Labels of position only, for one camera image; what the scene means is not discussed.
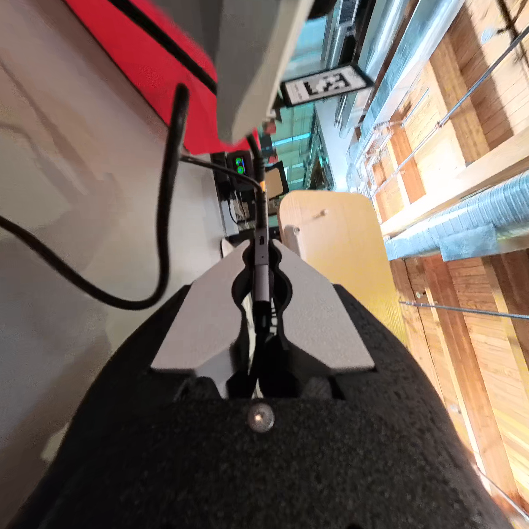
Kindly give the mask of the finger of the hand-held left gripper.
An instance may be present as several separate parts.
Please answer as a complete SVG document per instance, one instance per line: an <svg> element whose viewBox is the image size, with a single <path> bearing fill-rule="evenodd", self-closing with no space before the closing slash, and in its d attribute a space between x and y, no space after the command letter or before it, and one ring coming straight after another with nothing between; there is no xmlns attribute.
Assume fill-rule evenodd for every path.
<svg viewBox="0 0 529 529"><path fill-rule="evenodd" d="M269 114L313 1L159 1L212 59L221 141L235 144Z"/></svg>

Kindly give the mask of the foil insulated duct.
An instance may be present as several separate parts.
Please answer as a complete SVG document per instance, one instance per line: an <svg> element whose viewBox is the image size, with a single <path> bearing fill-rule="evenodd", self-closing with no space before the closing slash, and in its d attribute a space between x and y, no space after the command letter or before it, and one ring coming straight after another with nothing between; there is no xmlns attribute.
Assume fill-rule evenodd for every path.
<svg viewBox="0 0 529 529"><path fill-rule="evenodd" d="M471 195L385 242L389 261L440 254L444 261L528 249L528 171Z"/></svg>

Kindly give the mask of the red plastic bin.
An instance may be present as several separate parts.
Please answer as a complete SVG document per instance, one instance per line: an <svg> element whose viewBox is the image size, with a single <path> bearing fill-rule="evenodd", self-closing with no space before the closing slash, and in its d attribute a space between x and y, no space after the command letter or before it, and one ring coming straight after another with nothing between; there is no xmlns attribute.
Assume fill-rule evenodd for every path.
<svg viewBox="0 0 529 529"><path fill-rule="evenodd" d="M212 60L151 1L65 1L157 115L169 124L175 89L189 90L183 146L191 155L249 150L217 130L217 75Z"/></svg>

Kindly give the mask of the grey desk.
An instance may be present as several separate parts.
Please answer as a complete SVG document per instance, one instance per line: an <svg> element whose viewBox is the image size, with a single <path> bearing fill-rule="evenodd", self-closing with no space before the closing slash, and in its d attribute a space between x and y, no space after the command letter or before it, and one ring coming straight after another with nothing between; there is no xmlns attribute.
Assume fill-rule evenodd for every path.
<svg viewBox="0 0 529 529"><path fill-rule="evenodd" d="M62 1L1 1L1 215L121 298L158 279L166 127ZM1 230L1 528L153 312L98 303Z"/></svg>

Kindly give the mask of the framed marker poster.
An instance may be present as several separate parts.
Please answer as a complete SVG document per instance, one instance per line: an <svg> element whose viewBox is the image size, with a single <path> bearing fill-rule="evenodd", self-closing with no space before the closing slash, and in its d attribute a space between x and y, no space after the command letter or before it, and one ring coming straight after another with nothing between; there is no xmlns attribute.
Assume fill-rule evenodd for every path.
<svg viewBox="0 0 529 529"><path fill-rule="evenodd" d="M285 106L295 107L373 86L374 81L356 64L350 63L281 82L279 90Z"/></svg>

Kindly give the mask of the wooden board stand white base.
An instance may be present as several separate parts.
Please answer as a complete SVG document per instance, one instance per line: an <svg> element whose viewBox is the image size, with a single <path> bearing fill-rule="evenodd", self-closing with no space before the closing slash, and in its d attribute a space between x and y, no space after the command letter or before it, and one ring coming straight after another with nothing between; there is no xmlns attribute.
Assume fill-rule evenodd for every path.
<svg viewBox="0 0 529 529"><path fill-rule="evenodd" d="M295 190L271 201L282 243L347 289L407 345L399 295L377 214L356 193Z"/></svg>

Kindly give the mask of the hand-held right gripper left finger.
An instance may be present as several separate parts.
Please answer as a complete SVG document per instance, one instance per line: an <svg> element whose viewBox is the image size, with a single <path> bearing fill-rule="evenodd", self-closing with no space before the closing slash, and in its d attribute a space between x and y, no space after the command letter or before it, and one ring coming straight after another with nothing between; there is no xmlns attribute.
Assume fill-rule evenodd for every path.
<svg viewBox="0 0 529 529"><path fill-rule="evenodd" d="M248 295L249 271L242 242L196 279L151 363L159 373L211 379L222 398L228 381L247 371L250 334L242 301Z"/></svg>

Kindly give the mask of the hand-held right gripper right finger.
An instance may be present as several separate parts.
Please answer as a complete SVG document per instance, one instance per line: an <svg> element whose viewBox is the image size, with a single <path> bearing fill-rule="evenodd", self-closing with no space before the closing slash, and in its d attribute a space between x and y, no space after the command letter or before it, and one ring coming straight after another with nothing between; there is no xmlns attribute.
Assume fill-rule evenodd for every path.
<svg viewBox="0 0 529 529"><path fill-rule="evenodd" d="M334 285L278 241L270 268L277 323L263 354L264 397L344 397L338 378L375 365Z"/></svg>

